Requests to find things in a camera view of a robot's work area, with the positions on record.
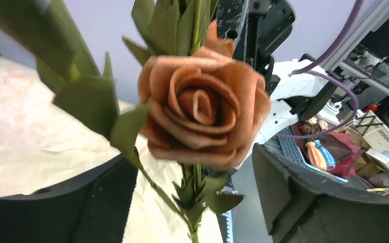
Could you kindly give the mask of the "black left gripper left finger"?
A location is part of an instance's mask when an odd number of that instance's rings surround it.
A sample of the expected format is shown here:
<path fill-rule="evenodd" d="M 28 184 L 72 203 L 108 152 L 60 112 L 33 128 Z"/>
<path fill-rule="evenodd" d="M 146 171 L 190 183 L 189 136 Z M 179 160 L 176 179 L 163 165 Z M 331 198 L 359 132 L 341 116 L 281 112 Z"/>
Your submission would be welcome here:
<path fill-rule="evenodd" d="M 118 155 L 33 194 L 0 197 L 0 242 L 121 242 L 137 174 Z"/>

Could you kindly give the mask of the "orange paper bouquet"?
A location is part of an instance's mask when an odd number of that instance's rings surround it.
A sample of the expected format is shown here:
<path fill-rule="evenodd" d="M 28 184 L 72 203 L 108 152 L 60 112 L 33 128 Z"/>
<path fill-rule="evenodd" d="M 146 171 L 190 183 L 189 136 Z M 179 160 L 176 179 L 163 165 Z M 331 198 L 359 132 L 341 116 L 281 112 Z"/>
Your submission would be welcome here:
<path fill-rule="evenodd" d="M 0 103 L 0 197 L 30 195 L 120 155 L 48 103 Z M 189 242 L 185 223 L 138 172 L 121 242 Z"/>

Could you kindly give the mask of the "small brown rose stem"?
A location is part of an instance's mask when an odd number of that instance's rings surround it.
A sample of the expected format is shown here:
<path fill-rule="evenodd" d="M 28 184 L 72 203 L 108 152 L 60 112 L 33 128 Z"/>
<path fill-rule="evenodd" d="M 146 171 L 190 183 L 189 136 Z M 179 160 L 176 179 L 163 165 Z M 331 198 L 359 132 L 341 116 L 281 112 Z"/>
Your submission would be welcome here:
<path fill-rule="evenodd" d="M 216 7 L 217 1 L 134 2 L 132 19 L 147 47 L 124 39 L 142 71 L 137 107 L 120 113 L 110 57 L 100 73 L 62 1 L 0 1 L 0 29 L 35 56 L 56 106 L 142 173 L 134 150 L 139 134 L 153 157 L 180 164 L 175 196 L 150 185 L 186 223 L 192 242 L 199 241 L 205 209 L 221 214 L 242 201 L 219 194 L 227 177 L 207 177 L 202 166 L 239 166 L 271 108 L 264 77 L 232 57 L 231 39 L 218 37 Z"/>

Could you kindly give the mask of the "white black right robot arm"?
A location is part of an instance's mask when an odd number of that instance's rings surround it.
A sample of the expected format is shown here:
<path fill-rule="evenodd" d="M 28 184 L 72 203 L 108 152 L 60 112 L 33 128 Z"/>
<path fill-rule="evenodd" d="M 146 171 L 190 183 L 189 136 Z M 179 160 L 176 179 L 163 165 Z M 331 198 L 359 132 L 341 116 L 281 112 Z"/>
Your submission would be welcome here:
<path fill-rule="evenodd" d="M 266 78 L 272 108 L 243 165 L 231 171 L 244 199 L 236 207 L 234 242 L 389 242 L 389 196 L 381 196 L 287 158 L 268 146 L 325 105 L 336 85 L 278 74 L 273 51 L 295 20 L 287 1 L 219 1 L 218 34 L 234 40 L 234 57 Z"/>

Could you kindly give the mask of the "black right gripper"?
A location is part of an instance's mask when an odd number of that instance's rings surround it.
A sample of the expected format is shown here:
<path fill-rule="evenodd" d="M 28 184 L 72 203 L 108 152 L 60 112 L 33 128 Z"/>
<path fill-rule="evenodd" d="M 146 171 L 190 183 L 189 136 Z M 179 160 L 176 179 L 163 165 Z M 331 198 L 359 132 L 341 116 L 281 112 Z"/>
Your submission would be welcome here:
<path fill-rule="evenodd" d="M 221 0 L 216 8 L 218 36 L 235 45 L 233 58 L 251 65 L 266 80 L 271 94 L 280 78 L 273 74 L 273 52 L 292 31 L 295 16 L 283 0 Z"/>

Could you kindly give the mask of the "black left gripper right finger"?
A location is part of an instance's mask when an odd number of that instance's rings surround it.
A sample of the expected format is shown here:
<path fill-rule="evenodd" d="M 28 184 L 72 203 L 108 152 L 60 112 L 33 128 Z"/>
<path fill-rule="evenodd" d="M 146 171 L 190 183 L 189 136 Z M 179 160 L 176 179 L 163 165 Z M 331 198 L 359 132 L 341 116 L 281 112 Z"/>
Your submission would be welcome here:
<path fill-rule="evenodd" d="M 345 185 L 256 144 L 252 163 L 274 242 L 389 242 L 389 196 Z"/>

